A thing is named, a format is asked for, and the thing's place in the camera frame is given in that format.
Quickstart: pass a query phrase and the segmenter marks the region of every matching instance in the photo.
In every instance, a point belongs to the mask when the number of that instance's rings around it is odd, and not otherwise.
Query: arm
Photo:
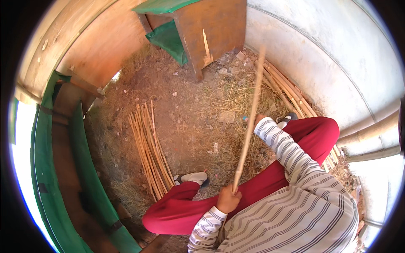
[[[277,160],[284,166],[291,185],[325,199],[351,216],[354,215],[357,207],[353,205],[350,194],[334,176],[322,170],[288,133],[279,129],[271,118],[261,119],[254,132],[276,152]]]
[[[232,193],[232,185],[222,187],[217,204],[206,212],[195,225],[188,242],[188,252],[215,252],[213,250],[222,222],[238,206],[242,193]]]

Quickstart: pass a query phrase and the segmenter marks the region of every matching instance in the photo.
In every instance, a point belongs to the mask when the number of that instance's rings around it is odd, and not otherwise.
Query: sleeve
[[[195,225],[188,242],[188,252],[215,252],[213,249],[226,214],[213,206]]]
[[[334,176],[322,170],[318,162],[305,153],[291,135],[278,128],[274,120],[263,118],[254,133],[275,151],[277,161],[284,166],[291,185],[325,199],[351,217],[356,216],[357,205],[351,195]]]

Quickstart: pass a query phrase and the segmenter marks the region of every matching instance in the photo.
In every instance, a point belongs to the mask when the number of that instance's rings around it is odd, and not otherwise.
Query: hand
[[[236,191],[236,194],[232,193],[232,184],[222,187],[216,204],[217,209],[226,214],[235,210],[242,198],[242,193],[238,189]]]
[[[264,119],[265,117],[267,117],[266,115],[263,114],[257,114],[254,120],[254,125],[253,125],[253,131],[256,129],[257,124],[259,123],[259,121],[261,121],[262,119]]]

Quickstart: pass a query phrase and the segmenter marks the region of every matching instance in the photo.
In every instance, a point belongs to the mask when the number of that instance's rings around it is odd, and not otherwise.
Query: foot
[[[204,187],[208,185],[209,179],[205,172],[194,172],[187,175],[176,175],[173,177],[175,184],[180,185],[184,182],[196,182],[200,186]]]
[[[287,126],[287,124],[290,120],[296,120],[296,119],[298,119],[297,114],[288,113],[287,116],[284,117],[284,119],[278,120],[277,126],[280,129],[283,129]]]

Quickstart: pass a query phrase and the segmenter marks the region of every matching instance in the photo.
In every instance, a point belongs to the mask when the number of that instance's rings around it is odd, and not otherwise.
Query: green fabric
[[[139,4],[132,10],[136,11],[137,13],[173,13],[175,10],[198,1],[200,0],[148,0]]]
[[[69,139],[77,175],[83,193],[89,201],[92,214],[104,231],[109,231],[111,226],[119,220],[119,217],[108,199],[94,168],[84,130],[81,102],[69,122]],[[141,251],[139,245],[124,226],[111,233],[109,239],[121,253],[138,253]]]
[[[42,98],[41,107],[53,108],[52,94],[55,83],[60,76],[53,72]],[[57,249],[63,253],[90,253],[91,249],[78,235],[66,211],[62,195],[59,190],[58,178],[53,164],[52,152],[52,115],[46,114],[40,107],[37,110],[33,126],[31,143],[32,182],[45,227]],[[46,191],[39,191],[41,184]]]
[[[180,65],[188,62],[174,20],[156,27],[145,36],[150,43],[166,50]]]

